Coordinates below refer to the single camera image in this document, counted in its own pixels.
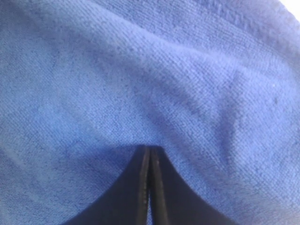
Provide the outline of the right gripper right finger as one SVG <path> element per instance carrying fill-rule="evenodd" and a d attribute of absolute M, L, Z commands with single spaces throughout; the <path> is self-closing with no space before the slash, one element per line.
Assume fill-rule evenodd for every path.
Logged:
<path fill-rule="evenodd" d="M 231 225 L 232 220 L 198 196 L 176 171 L 165 150 L 151 146 L 150 206 L 154 225 Z"/>

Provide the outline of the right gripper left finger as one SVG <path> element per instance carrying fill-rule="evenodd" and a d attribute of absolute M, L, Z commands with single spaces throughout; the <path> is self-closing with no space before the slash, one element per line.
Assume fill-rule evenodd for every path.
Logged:
<path fill-rule="evenodd" d="M 149 203 L 150 149 L 139 146 L 117 180 L 66 225 L 145 225 Z"/>

